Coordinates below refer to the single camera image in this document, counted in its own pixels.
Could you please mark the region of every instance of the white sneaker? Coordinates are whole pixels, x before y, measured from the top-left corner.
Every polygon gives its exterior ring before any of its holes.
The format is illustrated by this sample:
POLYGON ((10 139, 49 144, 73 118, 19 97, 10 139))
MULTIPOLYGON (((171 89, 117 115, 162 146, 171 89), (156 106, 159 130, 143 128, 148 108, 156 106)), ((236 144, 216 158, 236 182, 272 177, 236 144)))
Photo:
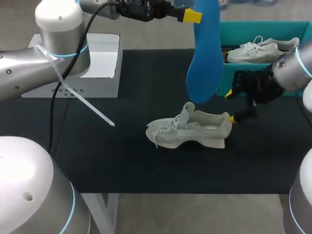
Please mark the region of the white sneaker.
POLYGON ((300 44, 299 38, 290 41, 278 41, 268 39, 263 41, 261 36, 254 39, 253 43, 248 42, 240 45, 240 48, 228 52, 227 61, 229 63, 272 63, 281 55, 295 49, 300 44))
POLYGON ((195 105, 187 102, 180 115, 175 118, 158 119, 149 123, 146 136, 156 146, 175 149, 192 140, 206 147, 225 148, 224 139, 232 130, 228 113, 210 115, 194 111, 195 105))

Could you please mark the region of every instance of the black mat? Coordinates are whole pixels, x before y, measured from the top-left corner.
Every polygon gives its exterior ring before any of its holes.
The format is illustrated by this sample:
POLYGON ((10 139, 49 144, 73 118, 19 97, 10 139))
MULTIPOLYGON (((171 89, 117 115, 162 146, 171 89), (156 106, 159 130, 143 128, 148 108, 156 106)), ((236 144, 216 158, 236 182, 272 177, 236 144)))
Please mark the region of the black mat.
MULTIPOLYGON (((287 193, 307 151, 312 131, 293 97, 262 108, 257 119, 233 127, 226 149, 190 142, 159 148, 146 124, 175 117, 185 102, 193 50, 125 51, 118 99, 90 102, 111 127, 71 100, 56 161, 82 193, 287 193)), ((198 109, 230 114, 245 101, 214 97, 198 109)))

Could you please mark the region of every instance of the gray floor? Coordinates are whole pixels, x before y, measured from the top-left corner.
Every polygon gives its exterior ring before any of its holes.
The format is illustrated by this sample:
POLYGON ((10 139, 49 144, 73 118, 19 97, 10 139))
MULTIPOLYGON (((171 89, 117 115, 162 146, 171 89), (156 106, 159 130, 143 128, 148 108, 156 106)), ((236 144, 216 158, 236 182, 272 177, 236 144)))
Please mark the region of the gray floor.
MULTIPOLYGON (((0 50, 25 48, 38 32, 40 0, 0 0, 0 50)), ((312 20, 311 0, 274 7, 230 5, 223 20, 312 20)), ((120 33, 125 49, 194 47, 193 26, 166 18, 149 23, 97 18, 91 32, 120 33)), ((278 195, 132 195, 120 197, 117 234, 282 234, 278 195)))

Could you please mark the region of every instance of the shoe heel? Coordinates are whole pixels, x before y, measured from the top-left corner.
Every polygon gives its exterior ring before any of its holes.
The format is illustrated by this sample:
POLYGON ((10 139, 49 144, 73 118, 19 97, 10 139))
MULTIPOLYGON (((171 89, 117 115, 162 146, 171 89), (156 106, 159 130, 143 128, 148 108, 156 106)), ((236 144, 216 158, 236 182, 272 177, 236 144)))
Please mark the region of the shoe heel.
POLYGON ((210 147, 210 148, 216 148, 216 149, 225 148, 224 140, 199 139, 197 140, 197 142, 202 144, 203 146, 210 147))

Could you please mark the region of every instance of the black cable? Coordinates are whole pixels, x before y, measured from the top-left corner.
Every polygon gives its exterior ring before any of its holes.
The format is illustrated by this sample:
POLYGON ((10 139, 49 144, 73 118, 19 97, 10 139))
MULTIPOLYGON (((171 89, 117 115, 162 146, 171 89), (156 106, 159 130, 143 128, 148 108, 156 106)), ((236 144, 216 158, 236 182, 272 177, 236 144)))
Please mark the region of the black cable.
POLYGON ((70 98, 68 98, 68 101, 66 103, 66 107, 65 107, 65 114, 63 116, 63 119, 62 119, 62 124, 60 126, 60 130, 59 130, 59 133, 58 133, 58 137, 56 139, 56 142, 55 142, 55 146, 53 148, 53 150, 51 149, 51 155, 54 155, 57 148, 58 148, 58 145, 59 145, 59 140, 60 140, 60 136, 62 135, 62 130, 63 130, 63 127, 65 125, 65 120, 66 120, 66 117, 67 117, 67 113, 68 113, 68 107, 69 107, 69 103, 70 103, 70 98))
MULTIPOLYGON (((67 76, 69 75, 69 73, 72 71, 79 55, 80 55, 80 52, 83 48, 83 45, 84 45, 84 42, 86 41, 87 39, 87 34, 89 32, 89 29, 91 27, 91 24, 94 20, 94 18, 97 16, 97 14, 106 6, 109 6, 109 5, 119 5, 119 2, 118 1, 115 1, 115 2, 107 2, 105 4, 103 4, 102 6, 100 6, 98 8, 98 10, 92 15, 92 17, 90 18, 89 20, 89 23, 86 27, 86 30, 84 31, 84 34, 83 36, 81 37, 80 39, 80 42, 78 44, 78 47, 77 47, 77 50, 76 50, 76 55, 73 57, 73 60, 71 61, 71 63, 68 65, 68 67, 66 68, 66 70, 64 71, 64 73, 62 74, 62 77, 63 79, 66 79, 67 76)), ((51 154, 51 149, 52 149, 52 141, 53 141, 53 110, 54 110, 54 103, 55 103, 55 98, 56 98, 56 95, 57 95, 57 92, 61 86, 61 82, 58 83, 54 93, 53 93, 53 96, 52 96, 52 101, 51 101, 51 108, 50 108, 50 137, 49 137, 49 153, 51 154)))
POLYGON ((300 109, 300 111, 301 111, 303 117, 306 119, 308 125, 309 125, 310 128, 312 129, 312 123, 311 123, 311 121, 310 121, 310 119, 309 119, 309 116, 308 116, 308 114, 307 114, 305 108, 303 107, 303 105, 302 105, 302 103, 301 103, 301 98, 300 98, 298 92, 296 92, 296 100, 297 100, 299 109, 300 109))

